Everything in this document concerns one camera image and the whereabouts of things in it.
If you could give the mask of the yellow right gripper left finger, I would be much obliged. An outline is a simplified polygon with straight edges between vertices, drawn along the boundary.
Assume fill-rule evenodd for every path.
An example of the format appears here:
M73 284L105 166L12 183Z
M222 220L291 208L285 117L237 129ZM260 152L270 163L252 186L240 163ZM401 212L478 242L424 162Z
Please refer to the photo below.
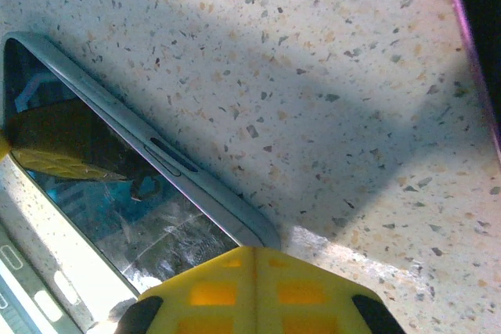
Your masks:
M118 333L254 333L255 248L241 246L142 293Z

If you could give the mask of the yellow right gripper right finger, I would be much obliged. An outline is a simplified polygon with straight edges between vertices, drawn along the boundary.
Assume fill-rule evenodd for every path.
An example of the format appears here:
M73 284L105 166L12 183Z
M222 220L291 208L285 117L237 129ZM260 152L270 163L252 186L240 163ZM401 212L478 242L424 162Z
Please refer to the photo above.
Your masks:
M259 333L403 333L371 289L268 248L254 249Z

